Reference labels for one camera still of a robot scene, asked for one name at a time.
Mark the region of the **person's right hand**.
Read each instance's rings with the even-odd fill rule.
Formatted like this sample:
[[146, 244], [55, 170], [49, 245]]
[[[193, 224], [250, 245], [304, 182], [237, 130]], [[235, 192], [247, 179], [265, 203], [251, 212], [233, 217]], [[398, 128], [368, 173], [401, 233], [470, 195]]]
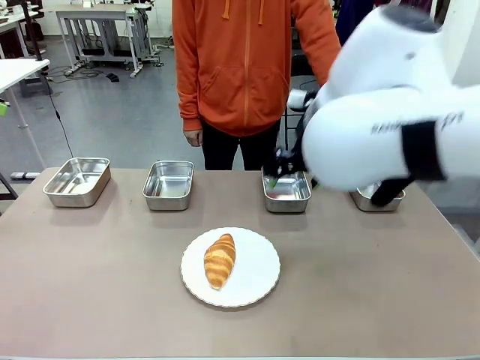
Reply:
[[203, 145], [203, 130], [184, 130], [184, 137], [192, 147], [201, 147]]

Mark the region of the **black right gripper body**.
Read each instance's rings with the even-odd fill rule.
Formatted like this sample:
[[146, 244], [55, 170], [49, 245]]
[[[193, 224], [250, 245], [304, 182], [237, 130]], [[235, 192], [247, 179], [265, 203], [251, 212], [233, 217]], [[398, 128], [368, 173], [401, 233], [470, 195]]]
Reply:
[[274, 153], [273, 176], [283, 177], [297, 172], [305, 172], [307, 167], [301, 151], [278, 148]]

